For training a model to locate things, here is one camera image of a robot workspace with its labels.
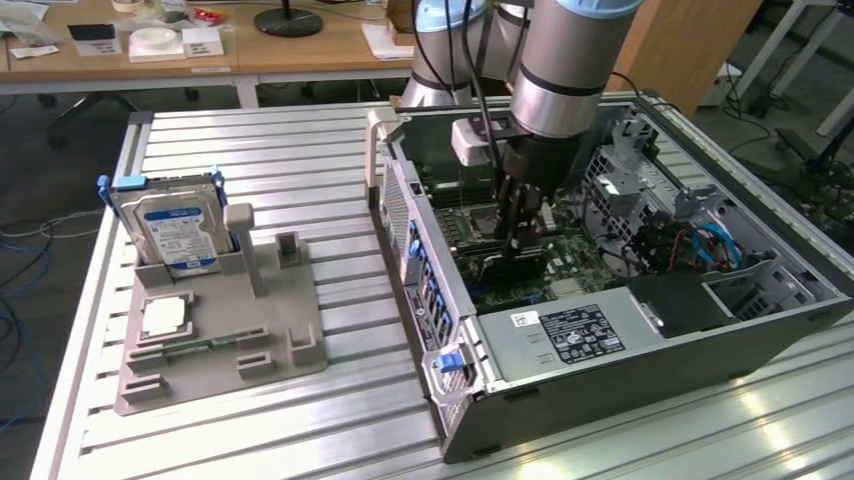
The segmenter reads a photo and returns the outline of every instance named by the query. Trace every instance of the electronic component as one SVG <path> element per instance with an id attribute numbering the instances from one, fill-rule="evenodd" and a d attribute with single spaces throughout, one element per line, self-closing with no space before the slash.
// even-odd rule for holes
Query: electronic component
<path id="1" fill-rule="evenodd" d="M 225 229 L 223 177 L 99 178 L 99 196 L 128 231 L 144 265 L 163 263 L 172 277 L 219 271 L 217 257 L 235 251 Z"/>
<path id="2" fill-rule="evenodd" d="M 511 255 L 500 205 L 459 181 L 490 167 L 444 156 L 459 111 L 400 113 L 388 136 L 380 248 L 446 462 L 743 375 L 851 311 L 823 239 L 754 208 L 774 200 L 684 126 L 626 103 L 599 106 Z"/>

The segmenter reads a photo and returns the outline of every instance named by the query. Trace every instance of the black device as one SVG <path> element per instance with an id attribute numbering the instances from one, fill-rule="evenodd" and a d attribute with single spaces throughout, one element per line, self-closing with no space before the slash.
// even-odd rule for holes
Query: black device
<path id="1" fill-rule="evenodd" d="M 255 15 L 255 27 L 276 37 L 307 37 L 323 29 L 323 19 L 308 10 L 291 8 L 291 1 L 281 0 L 281 8 Z"/>

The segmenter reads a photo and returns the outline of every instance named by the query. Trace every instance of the white paper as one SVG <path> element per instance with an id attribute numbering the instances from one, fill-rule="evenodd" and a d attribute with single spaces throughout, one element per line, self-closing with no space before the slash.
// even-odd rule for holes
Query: white paper
<path id="1" fill-rule="evenodd" d="M 9 3 L 13 3 L 17 6 L 24 7 L 27 10 L 29 10 L 32 12 L 32 14 L 39 18 L 39 20 L 44 20 L 44 16 L 48 13 L 48 6 L 47 5 L 41 5 L 39 3 L 29 3 L 29 2 L 16 2 L 12 1 Z M 0 20 L 0 32 L 11 32 L 12 30 L 9 29 L 8 25 L 3 22 L 3 20 Z"/>
<path id="2" fill-rule="evenodd" d="M 415 47 L 395 45 L 386 25 L 362 24 L 362 33 L 371 53 L 380 60 L 406 60 L 415 55 Z"/>
<path id="3" fill-rule="evenodd" d="M 59 52 L 59 48 L 53 45 L 48 45 L 47 47 L 35 47 L 35 48 L 9 48 L 9 52 L 15 55 L 15 58 L 29 58 L 29 57 L 40 57 L 41 55 L 49 55 L 51 53 Z"/>

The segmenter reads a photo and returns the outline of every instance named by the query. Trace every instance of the aluminum table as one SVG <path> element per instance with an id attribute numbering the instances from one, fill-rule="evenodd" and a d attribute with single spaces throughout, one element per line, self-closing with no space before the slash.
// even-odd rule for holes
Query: aluminum table
<path id="1" fill-rule="evenodd" d="M 229 201 L 255 206 L 256 242 L 287 230 L 309 242 L 331 365 L 307 377 L 119 417 L 111 405 L 135 250 L 107 214 L 32 478 L 850 476 L 849 320 L 738 381 L 482 460 L 440 462 L 364 201 L 366 114 L 382 106 L 164 113 L 128 127 L 119 175 L 200 172 L 216 164 Z M 716 148 L 699 131 L 688 134 Z"/>

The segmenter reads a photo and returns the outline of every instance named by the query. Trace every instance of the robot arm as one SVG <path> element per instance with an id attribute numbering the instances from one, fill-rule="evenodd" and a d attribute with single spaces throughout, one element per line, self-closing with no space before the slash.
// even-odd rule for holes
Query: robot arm
<path id="1" fill-rule="evenodd" d="M 471 104 L 472 70 L 500 80 L 516 71 L 510 116 L 490 127 L 483 117 L 458 120 L 452 128 L 460 162 L 496 170 L 495 235 L 506 240 L 506 256 L 536 241 L 535 219 L 570 172 L 642 1 L 536 0 L 527 11 L 498 4 L 490 15 L 486 0 L 416 4 L 420 47 L 402 106 Z M 466 37 L 474 69 L 463 57 Z"/>
<path id="2" fill-rule="evenodd" d="M 534 218 L 570 172 L 640 2 L 536 1 L 496 188 L 506 254 L 536 238 Z"/>

